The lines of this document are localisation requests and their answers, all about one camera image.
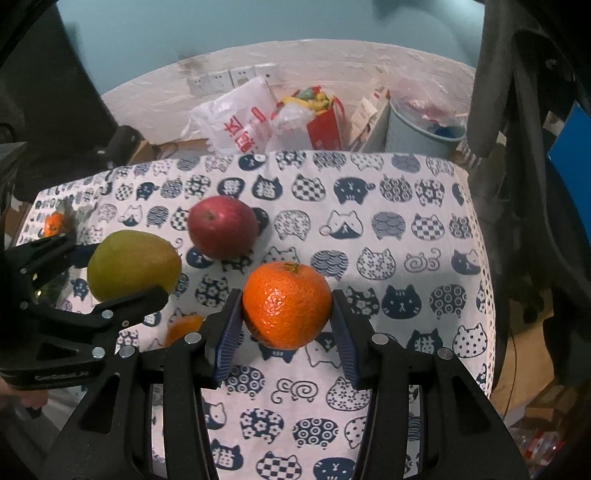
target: fruit stem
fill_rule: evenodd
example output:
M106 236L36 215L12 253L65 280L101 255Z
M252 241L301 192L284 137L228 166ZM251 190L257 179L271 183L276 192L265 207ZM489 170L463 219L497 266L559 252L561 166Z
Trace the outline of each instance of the fruit stem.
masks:
M300 268L299 263L286 262L285 266L288 267L288 270L292 273L297 273L298 269Z

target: hand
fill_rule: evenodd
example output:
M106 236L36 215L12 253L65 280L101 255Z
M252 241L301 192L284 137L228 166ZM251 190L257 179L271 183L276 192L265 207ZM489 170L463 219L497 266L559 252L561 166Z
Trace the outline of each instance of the hand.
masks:
M19 397L24 407L30 407L34 410L38 410L47 405L47 400L49 399L49 392L47 390L15 390L2 378L0 378L0 395Z

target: white plastic bag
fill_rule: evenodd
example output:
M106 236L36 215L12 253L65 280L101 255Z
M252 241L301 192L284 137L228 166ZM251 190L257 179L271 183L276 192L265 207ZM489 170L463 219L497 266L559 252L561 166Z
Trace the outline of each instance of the white plastic bag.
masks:
M265 80L255 77L191 110L181 137L189 140L199 131L218 155L262 154L272 136L268 119L276 103Z
M301 106L299 103L290 102L283 106L277 116L271 120L271 129L277 135L292 130L306 128L316 114L314 110Z
M402 70L391 86L392 103L414 125L431 131L435 126L457 126L448 92L433 78Z

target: white tablecloth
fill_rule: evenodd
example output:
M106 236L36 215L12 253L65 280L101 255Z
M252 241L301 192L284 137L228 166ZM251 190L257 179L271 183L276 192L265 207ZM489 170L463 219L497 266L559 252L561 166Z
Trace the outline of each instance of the white tablecloth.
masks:
M159 348L182 314L218 311L261 262L310 264L342 288L379 332L409 349L452 348L489 394L495 322L488 260L467 189L452 163L420 155L278 152L192 157L120 167L41 192L20 243L70 196L88 217L87 243L133 228L169 240L183 273L167 307L121 332L118 345ZM189 209L225 194L255 209L254 252L210 262L192 248ZM72 270L61 307L89 312L85 270ZM230 378L204 390L222 480L348 480L365 425L368 392L345 380L330 325L295 352L266 348L244 331ZM408 474L416 472L418 402L409 392ZM154 470L165 475L161 398L153 418Z

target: black cable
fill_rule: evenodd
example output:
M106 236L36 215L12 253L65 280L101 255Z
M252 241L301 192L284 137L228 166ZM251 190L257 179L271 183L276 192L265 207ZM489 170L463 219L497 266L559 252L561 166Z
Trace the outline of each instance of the black cable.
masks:
M507 400L507 406L505 407L505 412L503 414L503 421L505 421L507 417L507 413L509 412L509 405L511 405L511 398L513 397L513 391L515 390L515 382L517 381L517 345L515 344L515 337L513 337L513 329L509 326L509 335L511 336L511 342L513 343L513 353L515 356L515 371L513 372L513 384L511 385L511 391L509 392L509 400Z

